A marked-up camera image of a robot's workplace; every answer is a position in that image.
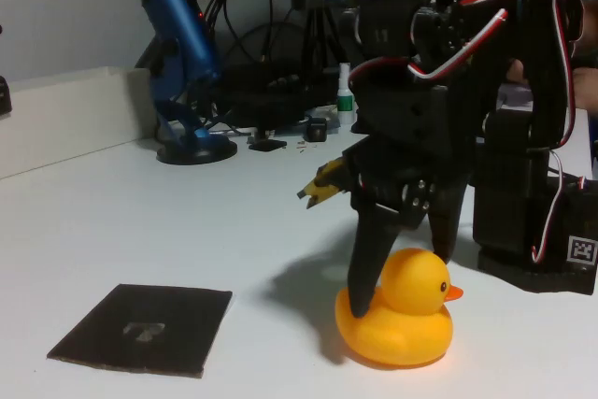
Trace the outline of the person's right hand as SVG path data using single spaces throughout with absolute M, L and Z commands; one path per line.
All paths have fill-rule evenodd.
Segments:
M 525 70 L 522 61 L 513 59 L 506 72 L 505 78 L 511 83 L 527 84 L 528 79 L 525 76 Z

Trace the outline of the person's left hand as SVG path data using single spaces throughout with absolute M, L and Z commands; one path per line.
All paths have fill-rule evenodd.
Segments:
M 579 67 L 573 72 L 576 107 L 598 115 L 598 69 Z

